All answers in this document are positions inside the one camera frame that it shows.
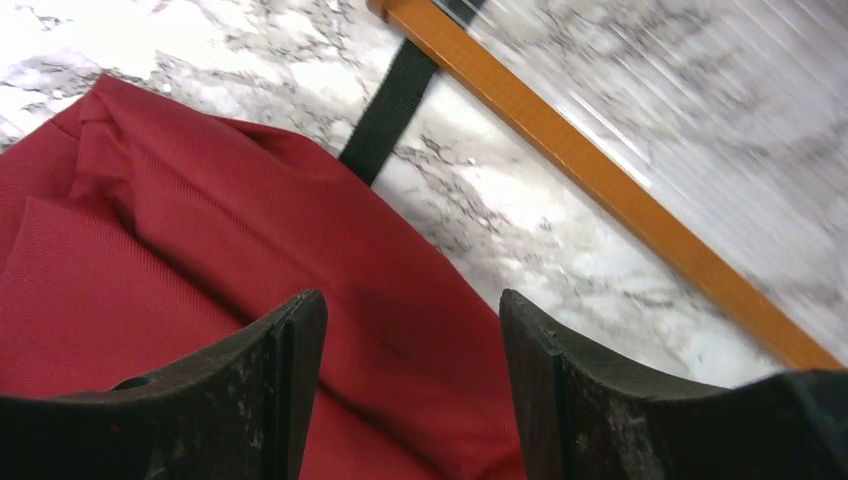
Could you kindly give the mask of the red student backpack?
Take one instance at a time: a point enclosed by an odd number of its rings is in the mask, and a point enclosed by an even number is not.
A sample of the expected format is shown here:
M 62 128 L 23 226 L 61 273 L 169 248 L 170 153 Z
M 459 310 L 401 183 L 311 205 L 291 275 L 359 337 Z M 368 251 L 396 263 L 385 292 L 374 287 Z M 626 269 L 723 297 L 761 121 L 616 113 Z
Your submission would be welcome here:
M 203 113 L 20 31 L 1 5 L 1 399 L 105 392 L 314 289 L 295 479 L 521 479 L 498 320 L 372 185 L 437 73 L 404 41 L 339 156 Z

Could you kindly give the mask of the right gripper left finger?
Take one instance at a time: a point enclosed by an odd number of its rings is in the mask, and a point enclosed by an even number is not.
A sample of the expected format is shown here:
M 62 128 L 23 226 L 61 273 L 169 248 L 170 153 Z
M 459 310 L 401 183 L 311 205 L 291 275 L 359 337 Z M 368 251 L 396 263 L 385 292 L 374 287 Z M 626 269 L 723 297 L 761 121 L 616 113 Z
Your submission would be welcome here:
M 295 479 L 327 327 L 294 295 L 228 337 L 105 392 L 1 399 L 5 479 Z

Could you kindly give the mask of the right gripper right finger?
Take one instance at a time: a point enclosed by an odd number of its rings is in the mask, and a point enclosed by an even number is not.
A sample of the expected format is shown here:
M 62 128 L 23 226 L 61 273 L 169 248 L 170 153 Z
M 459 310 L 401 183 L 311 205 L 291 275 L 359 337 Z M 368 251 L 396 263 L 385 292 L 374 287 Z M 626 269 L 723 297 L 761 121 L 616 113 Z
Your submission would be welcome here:
M 725 389 L 642 365 L 506 290 L 499 319 L 531 479 L 843 479 L 847 374 Z

